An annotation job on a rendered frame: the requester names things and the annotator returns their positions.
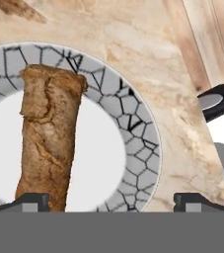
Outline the brown baguette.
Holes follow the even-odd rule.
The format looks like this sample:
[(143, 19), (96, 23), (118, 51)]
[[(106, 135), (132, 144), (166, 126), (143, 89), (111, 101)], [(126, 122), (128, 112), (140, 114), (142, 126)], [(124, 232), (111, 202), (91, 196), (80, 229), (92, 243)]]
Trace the brown baguette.
[(76, 123), (87, 80), (71, 70), (30, 64), (24, 80), (22, 172), (16, 196), (49, 195), (51, 211), (64, 211), (75, 152)]

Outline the pale wood cupboard front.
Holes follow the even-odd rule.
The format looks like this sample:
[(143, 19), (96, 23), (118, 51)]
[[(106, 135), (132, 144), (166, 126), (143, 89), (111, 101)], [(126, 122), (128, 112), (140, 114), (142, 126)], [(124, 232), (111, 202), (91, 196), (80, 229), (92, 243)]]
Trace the pale wood cupboard front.
[(224, 0), (164, 0), (189, 77), (201, 93), (224, 83)]

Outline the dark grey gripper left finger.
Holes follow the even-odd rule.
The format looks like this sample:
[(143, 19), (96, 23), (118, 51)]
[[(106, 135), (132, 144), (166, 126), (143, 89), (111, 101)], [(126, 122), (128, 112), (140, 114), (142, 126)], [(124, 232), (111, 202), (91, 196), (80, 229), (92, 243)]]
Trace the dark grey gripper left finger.
[(9, 204), (0, 206), (0, 211), (43, 212), (49, 211), (49, 194), (25, 193)]

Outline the white plate with crackle rim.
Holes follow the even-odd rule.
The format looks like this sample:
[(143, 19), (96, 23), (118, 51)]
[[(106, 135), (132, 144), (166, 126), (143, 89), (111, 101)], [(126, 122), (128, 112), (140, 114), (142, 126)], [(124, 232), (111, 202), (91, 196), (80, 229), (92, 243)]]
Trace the white plate with crackle rim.
[(82, 74), (88, 90), (76, 131), (68, 211), (142, 211), (161, 172), (154, 118), (134, 88), (107, 64), (76, 49), (42, 42), (0, 45), (0, 204), (10, 203), (21, 173), (24, 82), (28, 64)]

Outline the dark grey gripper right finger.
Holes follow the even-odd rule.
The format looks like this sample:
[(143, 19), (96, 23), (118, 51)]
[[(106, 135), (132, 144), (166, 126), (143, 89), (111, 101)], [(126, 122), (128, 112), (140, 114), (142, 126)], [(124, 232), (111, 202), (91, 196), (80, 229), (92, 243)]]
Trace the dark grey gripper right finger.
[(214, 204), (199, 193), (175, 193), (174, 212), (217, 212), (224, 206)]

